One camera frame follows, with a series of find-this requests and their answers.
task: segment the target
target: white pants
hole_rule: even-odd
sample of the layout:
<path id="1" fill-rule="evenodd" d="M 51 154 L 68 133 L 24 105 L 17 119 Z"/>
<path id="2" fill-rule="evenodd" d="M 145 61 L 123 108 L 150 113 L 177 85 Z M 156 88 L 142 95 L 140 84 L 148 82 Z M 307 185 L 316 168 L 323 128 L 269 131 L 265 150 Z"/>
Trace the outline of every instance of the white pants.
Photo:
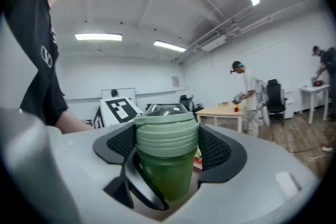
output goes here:
<path id="1" fill-rule="evenodd" d="M 246 110 L 245 115 L 244 129 L 247 131 L 247 134 L 258 137 L 258 110 Z"/>

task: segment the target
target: black cap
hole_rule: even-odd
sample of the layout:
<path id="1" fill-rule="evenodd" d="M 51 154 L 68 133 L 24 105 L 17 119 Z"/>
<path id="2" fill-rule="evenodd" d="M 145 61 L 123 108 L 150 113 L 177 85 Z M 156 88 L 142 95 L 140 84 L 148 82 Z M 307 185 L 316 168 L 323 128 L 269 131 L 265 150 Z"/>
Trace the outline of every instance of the black cap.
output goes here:
<path id="1" fill-rule="evenodd" d="M 315 52 L 317 52 L 318 50 L 320 50 L 320 47 L 317 46 L 317 45 L 315 45 L 315 46 L 313 47 L 313 54 L 312 54 L 312 56 L 314 56 L 314 55 L 315 55 Z"/>
<path id="2" fill-rule="evenodd" d="M 241 65 L 242 63 L 239 62 L 239 61 L 234 61 L 233 64 L 232 64 L 232 68 L 233 70 L 235 70 L 235 68 L 237 68 L 239 65 Z"/>

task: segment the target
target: white shirt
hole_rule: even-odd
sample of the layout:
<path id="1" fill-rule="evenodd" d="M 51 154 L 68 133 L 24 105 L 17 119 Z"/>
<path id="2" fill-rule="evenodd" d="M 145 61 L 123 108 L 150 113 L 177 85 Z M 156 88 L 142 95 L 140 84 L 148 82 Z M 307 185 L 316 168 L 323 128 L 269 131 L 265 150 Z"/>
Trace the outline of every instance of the white shirt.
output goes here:
<path id="1" fill-rule="evenodd" d="M 257 79 L 252 73 L 245 69 L 243 80 L 245 84 L 246 93 L 249 91 L 255 91 L 250 97 L 246 98 L 246 110 L 256 110 L 258 109 L 258 98 L 257 98 Z"/>

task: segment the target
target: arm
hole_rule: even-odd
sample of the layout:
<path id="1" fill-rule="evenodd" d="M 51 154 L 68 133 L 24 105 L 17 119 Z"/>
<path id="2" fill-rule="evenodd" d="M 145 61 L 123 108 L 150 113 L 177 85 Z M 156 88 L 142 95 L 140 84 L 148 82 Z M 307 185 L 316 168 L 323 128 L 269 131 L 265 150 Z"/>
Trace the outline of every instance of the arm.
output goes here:
<path id="1" fill-rule="evenodd" d="M 316 72 L 316 79 L 318 79 L 318 77 L 319 77 L 324 71 L 326 71 L 326 67 L 325 67 L 325 65 L 321 64 L 319 70 Z"/>
<path id="2" fill-rule="evenodd" d="M 68 111 L 64 111 L 55 124 L 62 134 L 93 130 L 93 127 L 80 121 Z"/>
<path id="3" fill-rule="evenodd" d="M 48 125 L 55 126 L 63 134 L 92 130 L 92 126 L 83 123 L 67 111 L 68 106 L 60 90 L 55 71 L 44 100 L 44 115 Z"/>
<path id="4" fill-rule="evenodd" d="M 240 101 L 242 102 L 242 100 L 246 99 L 246 98 L 249 98 L 251 95 L 254 94 L 254 90 L 253 91 L 248 91 L 241 99 Z"/>

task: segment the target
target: wooden table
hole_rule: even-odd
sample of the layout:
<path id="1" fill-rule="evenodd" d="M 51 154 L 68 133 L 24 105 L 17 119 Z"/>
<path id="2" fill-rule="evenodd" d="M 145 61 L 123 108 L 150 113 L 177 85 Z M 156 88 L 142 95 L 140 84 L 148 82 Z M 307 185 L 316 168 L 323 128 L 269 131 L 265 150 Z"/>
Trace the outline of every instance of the wooden table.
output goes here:
<path id="1" fill-rule="evenodd" d="M 329 102 L 329 85 L 325 84 L 319 87 L 300 87 L 299 88 L 301 93 L 301 109 L 300 113 L 302 114 L 303 110 L 303 93 L 310 94 L 310 111 L 309 111 L 309 121 L 308 123 L 311 124 L 313 122 L 313 114 L 314 114 L 314 108 L 315 108 L 315 102 L 314 97 L 317 92 L 324 91 L 324 114 L 323 114 L 323 120 L 325 121 L 327 119 L 328 114 L 328 102 Z"/>
<path id="2" fill-rule="evenodd" d="M 235 112 L 235 106 L 233 104 L 221 105 L 215 108 L 206 108 L 196 112 L 197 121 L 201 123 L 201 116 L 214 117 L 215 126 L 217 126 L 217 118 L 235 118 L 238 120 L 238 131 L 243 130 L 243 114 L 244 105 L 239 104 L 239 111 Z"/>

